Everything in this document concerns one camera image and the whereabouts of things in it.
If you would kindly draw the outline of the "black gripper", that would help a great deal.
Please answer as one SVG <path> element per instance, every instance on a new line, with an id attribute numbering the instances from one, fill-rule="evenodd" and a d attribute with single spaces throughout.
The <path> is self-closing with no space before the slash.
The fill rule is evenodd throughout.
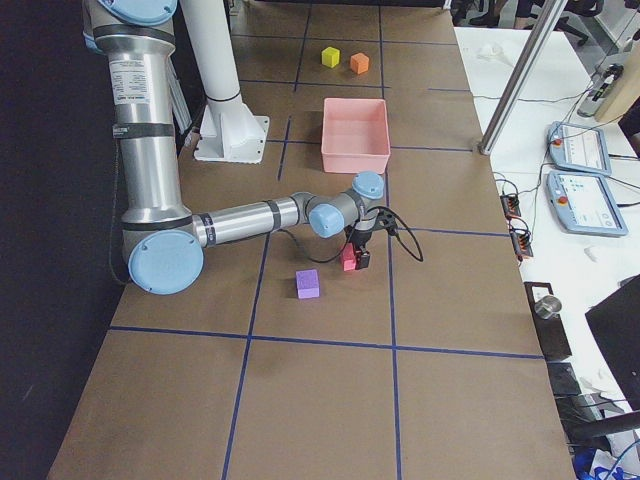
<path id="1" fill-rule="evenodd" d="M 369 219 L 357 222 L 353 226 L 347 227 L 347 241 L 349 242 L 347 251 L 350 256 L 357 255 L 357 269 L 362 270 L 369 267 L 370 252 L 365 250 L 366 244 L 372 236 L 376 220 Z"/>

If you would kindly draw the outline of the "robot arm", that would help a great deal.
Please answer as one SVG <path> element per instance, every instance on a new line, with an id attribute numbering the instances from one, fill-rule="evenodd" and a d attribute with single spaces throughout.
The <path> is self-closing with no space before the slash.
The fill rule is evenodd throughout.
<path id="1" fill-rule="evenodd" d="M 128 192 L 123 255 L 132 281 L 156 295 L 188 288 L 204 251 L 290 226 L 307 224 L 329 238 L 375 217 L 382 177 L 365 171 L 335 197 L 308 192 L 195 214 L 183 203 L 169 81 L 175 49 L 173 17 L 187 26 L 206 96 L 200 148 L 206 161 L 257 163 L 269 121 L 244 103 L 224 5 L 219 1 L 87 1 L 87 46 L 109 63 Z"/>

